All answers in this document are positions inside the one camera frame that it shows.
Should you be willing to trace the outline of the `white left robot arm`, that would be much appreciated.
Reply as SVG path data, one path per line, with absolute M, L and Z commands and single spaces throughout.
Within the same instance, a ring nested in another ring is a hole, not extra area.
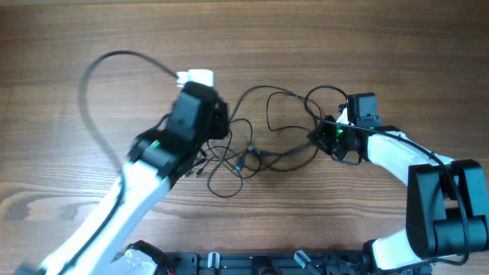
M 202 145 L 228 134 L 221 99 L 179 98 L 170 114 L 139 134 L 107 195 L 89 217 L 38 268 L 22 264 L 16 274 L 156 274 L 167 266 L 147 243 L 119 252 L 136 225 L 189 171 Z

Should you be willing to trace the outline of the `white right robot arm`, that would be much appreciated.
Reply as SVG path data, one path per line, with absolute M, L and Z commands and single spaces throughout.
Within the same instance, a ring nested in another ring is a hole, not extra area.
M 370 272 L 436 262 L 462 265 L 470 254 L 487 251 L 488 193 L 477 161 L 438 155 L 393 126 L 369 123 L 363 128 L 331 116 L 309 139 L 337 160 L 356 152 L 407 187 L 404 229 L 364 246 Z

